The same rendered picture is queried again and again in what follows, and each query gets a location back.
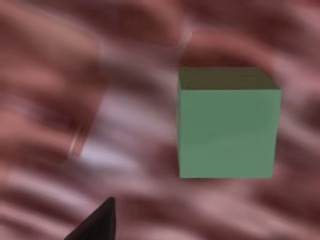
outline green block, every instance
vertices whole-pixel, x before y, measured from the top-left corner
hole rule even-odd
[[[255,67],[181,68],[181,178],[270,178],[281,90]]]

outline dark green top surface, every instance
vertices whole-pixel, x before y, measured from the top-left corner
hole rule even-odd
[[[186,67],[179,69],[183,90],[276,90],[273,81],[256,67]]]

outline cube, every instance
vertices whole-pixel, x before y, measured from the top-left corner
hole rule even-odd
[[[256,67],[179,70],[181,178],[270,178],[281,90]]]

